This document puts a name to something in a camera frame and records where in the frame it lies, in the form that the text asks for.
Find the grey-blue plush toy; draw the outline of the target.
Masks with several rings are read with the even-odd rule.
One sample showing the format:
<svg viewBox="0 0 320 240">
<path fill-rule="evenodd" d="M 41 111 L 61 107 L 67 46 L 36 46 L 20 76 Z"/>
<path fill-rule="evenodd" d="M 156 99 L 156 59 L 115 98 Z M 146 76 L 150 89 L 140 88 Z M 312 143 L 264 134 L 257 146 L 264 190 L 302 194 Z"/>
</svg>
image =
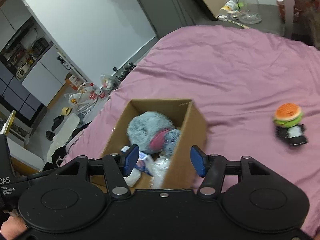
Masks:
<svg viewBox="0 0 320 240">
<path fill-rule="evenodd" d="M 148 111 L 134 117 L 128 125 L 127 136 L 131 144 L 138 145 L 141 152 L 162 152 L 170 158 L 180 139 L 181 131 L 165 115 Z"/>
</svg>

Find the burger plush toy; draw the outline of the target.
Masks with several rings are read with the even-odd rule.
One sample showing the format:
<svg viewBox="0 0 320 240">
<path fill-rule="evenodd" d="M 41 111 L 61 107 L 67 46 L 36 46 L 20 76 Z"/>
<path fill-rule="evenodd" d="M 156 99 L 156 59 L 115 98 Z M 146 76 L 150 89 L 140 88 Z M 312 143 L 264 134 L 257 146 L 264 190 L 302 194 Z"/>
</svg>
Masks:
<svg viewBox="0 0 320 240">
<path fill-rule="evenodd" d="M 302 109 L 295 103 L 285 103 L 279 106 L 273 116 L 276 126 L 290 128 L 299 124 L 303 117 Z"/>
</svg>

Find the brown cardboard box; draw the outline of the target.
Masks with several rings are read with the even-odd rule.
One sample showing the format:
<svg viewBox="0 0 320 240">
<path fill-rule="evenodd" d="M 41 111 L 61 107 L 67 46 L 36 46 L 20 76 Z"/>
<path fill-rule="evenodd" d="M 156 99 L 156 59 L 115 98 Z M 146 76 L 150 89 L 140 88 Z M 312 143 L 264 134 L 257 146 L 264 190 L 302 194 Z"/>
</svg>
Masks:
<svg viewBox="0 0 320 240">
<path fill-rule="evenodd" d="M 196 172 L 192 146 L 202 148 L 207 125 L 191 99 L 132 99 L 113 127 L 102 157 L 139 147 L 134 189 L 190 188 Z"/>
</svg>

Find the white rolled cloth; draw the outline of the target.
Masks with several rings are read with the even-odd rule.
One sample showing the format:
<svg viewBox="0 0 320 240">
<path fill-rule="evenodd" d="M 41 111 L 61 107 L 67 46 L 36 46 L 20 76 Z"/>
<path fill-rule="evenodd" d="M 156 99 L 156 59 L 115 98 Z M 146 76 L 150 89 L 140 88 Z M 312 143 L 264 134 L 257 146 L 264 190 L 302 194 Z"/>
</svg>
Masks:
<svg viewBox="0 0 320 240">
<path fill-rule="evenodd" d="M 140 170 L 134 168 L 128 177 L 124 177 L 124 180 L 128 185 L 128 187 L 134 187 L 135 184 L 139 181 L 140 177 L 141 177 Z"/>
</svg>

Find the white stuffing plastic bag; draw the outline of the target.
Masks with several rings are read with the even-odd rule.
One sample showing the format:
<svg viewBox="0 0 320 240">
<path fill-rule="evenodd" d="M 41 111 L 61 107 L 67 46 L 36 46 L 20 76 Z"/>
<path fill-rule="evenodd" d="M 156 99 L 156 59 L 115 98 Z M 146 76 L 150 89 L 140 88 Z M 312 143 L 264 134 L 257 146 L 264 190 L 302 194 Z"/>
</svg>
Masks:
<svg viewBox="0 0 320 240">
<path fill-rule="evenodd" d="M 165 155 L 159 156 L 151 165 L 152 167 L 152 178 L 150 180 L 150 187 L 152 189 L 161 189 L 165 175 L 170 166 L 171 160 Z"/>
</svg>

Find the red cap bottle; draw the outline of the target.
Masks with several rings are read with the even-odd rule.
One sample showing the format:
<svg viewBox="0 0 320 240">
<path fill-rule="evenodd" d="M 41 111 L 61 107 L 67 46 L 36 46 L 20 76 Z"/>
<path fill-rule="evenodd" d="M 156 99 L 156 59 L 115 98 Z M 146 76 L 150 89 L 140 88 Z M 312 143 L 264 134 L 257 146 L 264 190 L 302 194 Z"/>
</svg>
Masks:
<svg viewBox="0 0 320 240">
<path fill-rule="evenodd" d="M 90 83 L 90 86 L 91 86 L 93 92 L 94 92 L 99 98 L 103 99 L 103 98 L 106 96 L 106 94 L 105 94 L 105 92 L 103 91 L 102 88 L 96 86 L 94 83 Z"/>
</svg>

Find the white plastic shopping bag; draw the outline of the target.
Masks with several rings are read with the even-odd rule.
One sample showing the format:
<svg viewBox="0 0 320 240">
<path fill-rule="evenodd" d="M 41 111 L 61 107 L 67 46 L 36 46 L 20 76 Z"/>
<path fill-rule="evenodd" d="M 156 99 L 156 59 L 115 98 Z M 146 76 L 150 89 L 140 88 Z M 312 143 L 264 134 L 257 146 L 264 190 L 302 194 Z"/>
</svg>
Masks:
<svg viewBox="0 0 320 240">
<path fill-rule="evenodd" d="M 84 119 L 95 107 L 98 96 L 96 94 L 96 86 L 90 82 L 84 82 L 74 93 L 65 94 L 68 103 L 80 119 Z"/>
</svg>

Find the yellow slipper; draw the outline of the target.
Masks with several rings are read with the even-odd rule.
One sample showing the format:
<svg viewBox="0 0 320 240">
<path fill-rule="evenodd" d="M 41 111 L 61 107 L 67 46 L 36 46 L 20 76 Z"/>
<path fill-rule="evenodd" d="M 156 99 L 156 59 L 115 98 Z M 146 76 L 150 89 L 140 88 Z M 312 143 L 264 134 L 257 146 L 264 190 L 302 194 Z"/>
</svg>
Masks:
<svg viewBox="0 0 320 240">
<path fill-rule="evenodd" d="M 63 116 L 69 116 L 71 114 L 72 108 L 71 107 L 63 107 L 61 114 Z"/>
</svg>

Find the grey sneakers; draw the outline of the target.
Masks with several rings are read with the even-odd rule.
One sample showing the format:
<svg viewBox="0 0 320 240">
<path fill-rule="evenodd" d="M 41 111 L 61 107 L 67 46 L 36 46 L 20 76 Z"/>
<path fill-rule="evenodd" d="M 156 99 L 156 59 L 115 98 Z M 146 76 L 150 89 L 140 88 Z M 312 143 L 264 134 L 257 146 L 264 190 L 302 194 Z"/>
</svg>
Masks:
<svg viewBox="0 0 320 240">
<path fill-rule="evenodd" d="M 122 82 L 129 75 L 129 73 L 135 69 L 135 67 L 136 65 L 133 64 L 132 62 L 125 64 L 120 69 L 118 69 L 114 74 L 115 80 L 118 83 Z"/>
</svg>

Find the pink bed sheet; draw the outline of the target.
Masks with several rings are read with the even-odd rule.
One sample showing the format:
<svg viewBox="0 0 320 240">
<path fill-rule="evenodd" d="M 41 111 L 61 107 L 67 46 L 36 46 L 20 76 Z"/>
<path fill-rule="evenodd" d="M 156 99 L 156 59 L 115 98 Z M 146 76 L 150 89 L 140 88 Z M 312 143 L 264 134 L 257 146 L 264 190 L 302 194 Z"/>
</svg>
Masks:
<svg viewBox="0 0 320 240">
<path fill-rule="evenodd" d="M 197 25 L 163 37 L 114 90 L 64 161 L 99 158 L 132 99 L 191 99 L 207 124 L 204 152 L 249 155 L 300 187 L 310 200 L 303 231 L 319 233 L 319 51 L 256 29 Z M 306 145 L 289 148 L 274 111 L 300 105 Z"/>
</svg>

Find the black white plush toy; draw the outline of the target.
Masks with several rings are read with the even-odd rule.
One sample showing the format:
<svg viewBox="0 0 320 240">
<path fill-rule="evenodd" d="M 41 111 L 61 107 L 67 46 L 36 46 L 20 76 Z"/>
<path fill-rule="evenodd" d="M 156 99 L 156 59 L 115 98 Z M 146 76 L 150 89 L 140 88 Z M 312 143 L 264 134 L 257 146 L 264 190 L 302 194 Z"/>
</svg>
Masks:
<svg viewBox="0 0 320 240">
<path fill-rule="evenodd" d="M 308 143 L 307 137 L 304 135 L 305 126 L 303 124 L 297 124 L 290 128 L 276 127 L 276 136 L 282 142 L 289 146 L 296 147 Z"/>
</svg>

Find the grey door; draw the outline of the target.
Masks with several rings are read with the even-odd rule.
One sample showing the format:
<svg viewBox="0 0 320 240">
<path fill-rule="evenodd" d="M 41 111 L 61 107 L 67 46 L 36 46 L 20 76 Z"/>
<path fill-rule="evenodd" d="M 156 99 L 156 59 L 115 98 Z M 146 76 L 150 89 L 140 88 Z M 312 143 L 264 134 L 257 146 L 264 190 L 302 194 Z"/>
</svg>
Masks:
<svg viewBox="0 0 320 240">
<path fill-rule="evenodd" d="M 194 25 L 180 0 L 137 0 L 158 38 Z"/>
</svg>

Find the large clear plastic jug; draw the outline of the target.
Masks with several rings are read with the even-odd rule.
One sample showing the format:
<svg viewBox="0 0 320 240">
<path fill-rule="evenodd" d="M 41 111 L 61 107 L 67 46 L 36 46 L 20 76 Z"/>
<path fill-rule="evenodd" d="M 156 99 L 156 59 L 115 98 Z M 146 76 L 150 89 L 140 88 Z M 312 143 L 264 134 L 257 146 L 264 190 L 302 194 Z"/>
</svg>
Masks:
<svg viewBox="0 0 320 240">
<path fill-rule="evenodd" d="M 244 24 L 258 24 L 262 21 L 258 0 L 236 0 L 238 17 Z"/>
</svg>

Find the red paper cup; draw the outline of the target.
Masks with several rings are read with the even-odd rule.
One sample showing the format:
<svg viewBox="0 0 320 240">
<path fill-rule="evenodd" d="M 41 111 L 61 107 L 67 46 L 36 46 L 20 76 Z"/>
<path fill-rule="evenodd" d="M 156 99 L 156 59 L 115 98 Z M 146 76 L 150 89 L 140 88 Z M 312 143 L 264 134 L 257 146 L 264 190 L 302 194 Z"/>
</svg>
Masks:
<svg viewBox="0 0 320 240">
<path fill-rule="evenodd" d="M 285 0 L 276 0 L 278 9 L 279 9 L 279 15 L 280 18 L 284 21 L 285 20 Z"/>
</svg>

